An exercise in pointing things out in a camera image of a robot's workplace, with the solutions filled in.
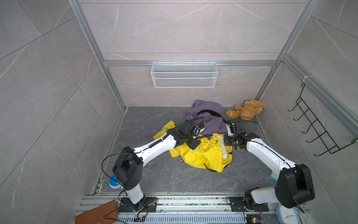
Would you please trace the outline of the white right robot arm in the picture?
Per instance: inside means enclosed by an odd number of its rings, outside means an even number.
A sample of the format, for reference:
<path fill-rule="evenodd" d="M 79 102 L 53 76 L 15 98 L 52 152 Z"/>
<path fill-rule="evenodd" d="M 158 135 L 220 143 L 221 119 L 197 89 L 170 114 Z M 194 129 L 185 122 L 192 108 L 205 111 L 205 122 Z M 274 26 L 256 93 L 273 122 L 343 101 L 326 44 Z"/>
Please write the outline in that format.
<path fill-rule="evenodd" d="M 234 146 L 255 155 L 278 177 L 275 187 L 249 189 L 245 192 L 245 208 L 253 211 L 261 204 L 279 203 L 286 208 L 293 208 L 315 198 L 311 171 L 304 164 L 280 155 L 269 147 L 257 134 L 247 133 L 238 128 L 232 120 L 227 121 L 225 146 Z"/>

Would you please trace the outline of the yellow trousers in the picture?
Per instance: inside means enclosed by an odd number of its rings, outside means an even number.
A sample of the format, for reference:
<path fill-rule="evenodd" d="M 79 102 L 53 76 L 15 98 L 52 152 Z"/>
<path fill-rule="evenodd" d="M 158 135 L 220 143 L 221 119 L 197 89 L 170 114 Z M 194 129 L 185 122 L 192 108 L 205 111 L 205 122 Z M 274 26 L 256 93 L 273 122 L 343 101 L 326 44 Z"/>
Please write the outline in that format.
<path fill-rule="evenodd" d="M 187 144 L 169 151 L 171 157 L 180 156 L 183 161 L 195 168 L 209 169 L 221 173 L 232 161 L 232 147 L 224 145 L 224 135 L 227 134 L 226 124 L 221 118 L 214 118 L 205 124 L 201 133 L 204 138 L 201 144 L 192 150 Z"/>

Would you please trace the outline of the purple garment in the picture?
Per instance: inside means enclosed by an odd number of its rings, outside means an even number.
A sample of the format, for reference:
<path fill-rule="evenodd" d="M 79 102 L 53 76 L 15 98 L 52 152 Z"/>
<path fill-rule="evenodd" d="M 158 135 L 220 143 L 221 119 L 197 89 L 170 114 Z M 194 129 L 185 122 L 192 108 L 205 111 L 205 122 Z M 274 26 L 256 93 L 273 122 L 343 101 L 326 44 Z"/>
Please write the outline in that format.
<path fill-rule="evenodd" d="M 202 110 L 213 110 L 221 115 L 223 113 L 223 109 L 220 104 L 197 99 L 192 107 L 184 114 L 184 121 L 197 118 L 198 113 Z M 210 114 L 205 113 L 203 115 L 205 116 L 205 121 L 210 120 Z M 214 133 L 227 134 L 227 127 L 226 124 L 222 122 L 222 118 L 214 117 L 214 120 L 218 120 L 218 122 L 208 122 L 207 124 L 204 123 L 204 130 L 200 133 L 201 135 L 207 136 Z"/>

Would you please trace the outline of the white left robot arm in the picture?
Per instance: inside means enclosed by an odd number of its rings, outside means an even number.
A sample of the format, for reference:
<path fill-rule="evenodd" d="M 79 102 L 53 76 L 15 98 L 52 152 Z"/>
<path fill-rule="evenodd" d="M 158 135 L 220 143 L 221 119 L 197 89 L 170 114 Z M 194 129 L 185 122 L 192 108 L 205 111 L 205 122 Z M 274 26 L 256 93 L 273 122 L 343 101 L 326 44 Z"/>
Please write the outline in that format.
<path fill-rule="evenodd" d="M 170 128 L 148 144 L 123 148 L 116 154 L 118 158 L 112 167 L 113 175 L 104 174 L 109 177 L 110 183 L 123 188 L 131 205 L 141 208 L 145 201 L 140 186 L 143 168 L 157 156 L 178 146 L 186 144 L 190 149 L 196 149 L 201 144 L 198 136 L 205 129 L 204 123 L 205 118 L 198 117 Z"/>

